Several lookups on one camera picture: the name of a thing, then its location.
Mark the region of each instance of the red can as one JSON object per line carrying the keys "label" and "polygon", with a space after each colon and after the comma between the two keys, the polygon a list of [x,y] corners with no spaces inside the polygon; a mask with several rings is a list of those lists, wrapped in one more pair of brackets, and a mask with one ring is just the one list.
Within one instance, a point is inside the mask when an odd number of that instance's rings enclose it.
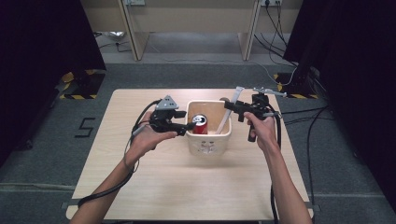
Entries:
{"label": "red can", "polygon": [[195,134],[207,134],[207,118],[203,114],[198,114],[192,117],[192,122],[195,122],[195,127],[192,130]]}

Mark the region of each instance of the white plastic bin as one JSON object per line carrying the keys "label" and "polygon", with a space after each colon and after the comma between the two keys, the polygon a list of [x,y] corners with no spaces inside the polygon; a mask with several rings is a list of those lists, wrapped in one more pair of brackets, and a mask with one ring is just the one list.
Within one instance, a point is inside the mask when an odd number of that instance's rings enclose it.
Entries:
{"label": "white plastic bin", "polygon": [[227,143],[231,136],[231,118],[228,118],[220,134],[216,134],[226,109],[224,101],[190,101],[187,105],[186,123],[192,121],[192,117],[203,114],[207,118],[207,134],[195,134],[187,131],[190,153],[196,156],[219,156],[227,149]]}

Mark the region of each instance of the human arm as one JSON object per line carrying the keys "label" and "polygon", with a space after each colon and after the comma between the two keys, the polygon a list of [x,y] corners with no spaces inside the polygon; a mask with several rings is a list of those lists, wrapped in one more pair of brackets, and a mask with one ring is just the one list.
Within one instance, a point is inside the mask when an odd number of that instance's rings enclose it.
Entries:
{"label": "human arm", "polygon": [[[149,120],[150,114],[150,112],[146,113],[142,120]],[[156,133],[149,127],[149,125],[146,125],[143,131],[134,138],[134,141],[130,145],[129,150],[125,155],[126,164],[128,167],[134,167],[141,157],[155,148],[157,144],[161,143],[161,141],[174,138],[176,136],[177,133],[175,132]],[[111,189],[118,185],[129,174],[130,170],[128,167],[126,167],[124,161],[121,160],[110,175],[92,194]],[[101,223],[118,192],[119,191],[116,190],[107,196],[87,201],[73,215],[70,223]]]}
{"label": "human arm", "polygon": [[257,136],[257,144],[264,153],[270,172],[279,220],[285,223],[312,223],[305,203],[295,188],[285,160],[276,141],[275,119],[257,119],[246,112],[245,118],[255,129],[251,136]]}

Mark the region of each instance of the forearm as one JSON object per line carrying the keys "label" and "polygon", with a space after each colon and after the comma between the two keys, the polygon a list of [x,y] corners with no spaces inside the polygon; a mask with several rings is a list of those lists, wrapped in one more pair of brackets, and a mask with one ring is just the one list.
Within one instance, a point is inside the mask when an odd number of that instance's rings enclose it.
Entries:
{"label": "forearm", "polygon": [[273,183],[276,207],[279,220],[284,223],[311,223],[311,217],[306,209],[300,193],[295,188],[286,163],[276,142],[268,144],[269,150],[264,152],[265,159]]}
{"label": "forearm", "polygon": [[[128,165],[133,167],[137,162],[137,157],[133,156],[128,160]],[[128,175],[129,171],[125,167],[123,161],[114,168],[110,175],[102,182],[102,184],[92,193],[99,193],[111,189],[118,185]],[[118,194],[118,190],[88,202],[85,202],[75,213],[70,223],[101,223],[108,209]]]}

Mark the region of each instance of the electrical outlet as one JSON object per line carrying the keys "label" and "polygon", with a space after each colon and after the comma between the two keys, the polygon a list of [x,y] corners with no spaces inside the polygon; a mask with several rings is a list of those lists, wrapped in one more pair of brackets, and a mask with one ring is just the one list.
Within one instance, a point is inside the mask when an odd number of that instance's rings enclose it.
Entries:
{"label": "electrical outlet", "polygon": [[[265,1],[262,0],[262,7],[265,7]],[[268,7],[276,7],[276,6],[282,6],[282,0],[269,0],[270,5]]]}
{"label": "electrical outlet", "polygon": [[145,0],[125,0],[125,5],[129,6],[145,6]]}

